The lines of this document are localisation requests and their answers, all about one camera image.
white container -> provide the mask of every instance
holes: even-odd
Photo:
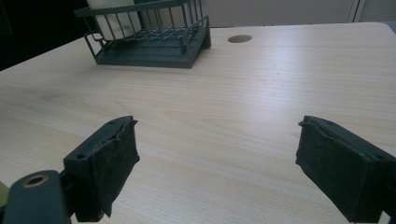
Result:
[[[87,2],[91,9],[127,7],[134,5],[134,0],[87,0]],[[96,20],[99,28],[102,30],[105,40],[130,37],[134,35],[134,32],[137,33],[142,29],[136,12],[118,13],[120,22],[117,20],[116,14],[108,14],[106,16],[110,27],[107,24],[105,16],[96,16]],[[113,34],[111,34],[110,28],[113,31],[115,38],[113,37]]]

wood grain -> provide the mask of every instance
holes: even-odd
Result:
[[[2,71],[1,181],[62,171],[133,115],[141,161],[101,223],[347,223],[295,164],[297,123],[329,119],[396,156],[396,35],[381,23],[211,34],[192,69],[96,65],[80,39]]]

round hole in table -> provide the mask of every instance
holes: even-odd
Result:
[[[234,35],[228,38],[230,43],[244,43],[251,40],[253,37],[251,35]]]

light wood tabletop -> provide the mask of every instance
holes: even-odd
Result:
[[[0,180],[60,172],[133,115],[141,161],[100,223],[348,223],[295,164],[297,123],[329,119],[396,156],[396,35],[350,23],[211,36],[192,69],[97,65],[79,39],[0,72]]]

dark green dish rack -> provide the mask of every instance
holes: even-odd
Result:
[[[133,12],[139,17],[139,32],[118,40],[103,38],[96,16]],[[134,6],[85,7],[75,15],[90,30],[84,37],[98,64],[192,68],[198,51],[211,47],[209,18],[203,15],[201,0],[134,0]],[[95,51],[92,43],[100,49]]]

